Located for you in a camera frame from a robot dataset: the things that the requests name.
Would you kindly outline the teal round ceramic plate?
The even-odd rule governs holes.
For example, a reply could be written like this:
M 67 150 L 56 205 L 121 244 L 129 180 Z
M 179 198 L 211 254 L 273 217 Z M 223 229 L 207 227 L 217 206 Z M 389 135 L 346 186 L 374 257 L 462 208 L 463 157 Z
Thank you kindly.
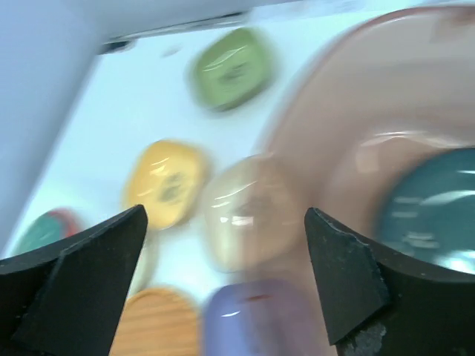
M 390 189 L 373 236 L 409 257 L 474 273 L 474 148 L 425 160 Z

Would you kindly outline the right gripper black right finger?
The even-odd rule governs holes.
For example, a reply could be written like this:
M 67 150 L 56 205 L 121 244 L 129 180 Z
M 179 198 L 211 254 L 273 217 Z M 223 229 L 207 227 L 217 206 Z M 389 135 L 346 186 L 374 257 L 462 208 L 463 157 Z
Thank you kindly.
M 339 355 L 472 355 L 474 276 L 304 217 L 327 337 Z

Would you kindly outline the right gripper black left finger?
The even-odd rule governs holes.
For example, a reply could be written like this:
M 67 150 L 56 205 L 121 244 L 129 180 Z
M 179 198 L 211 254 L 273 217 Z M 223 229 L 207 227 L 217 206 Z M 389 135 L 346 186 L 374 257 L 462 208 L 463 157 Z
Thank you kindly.
M 142 205 L 1 261 L 2 355 L 108 355 L 147 231 Z

